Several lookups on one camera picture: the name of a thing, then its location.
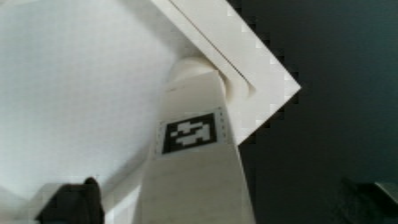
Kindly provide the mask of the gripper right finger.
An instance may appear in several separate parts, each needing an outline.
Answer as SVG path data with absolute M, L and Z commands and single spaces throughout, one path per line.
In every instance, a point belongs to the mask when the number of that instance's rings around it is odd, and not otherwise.
M 398 224 L 398 183 L 342 180 L 335 224 Z

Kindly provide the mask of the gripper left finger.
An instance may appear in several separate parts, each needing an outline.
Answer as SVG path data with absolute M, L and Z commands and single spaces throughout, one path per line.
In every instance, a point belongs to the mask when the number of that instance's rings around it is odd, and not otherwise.
M 97 179 L 88 177 L 83 183 L 47 185 L 29 208 L 36 224 L 106 224 L 102 188 Z

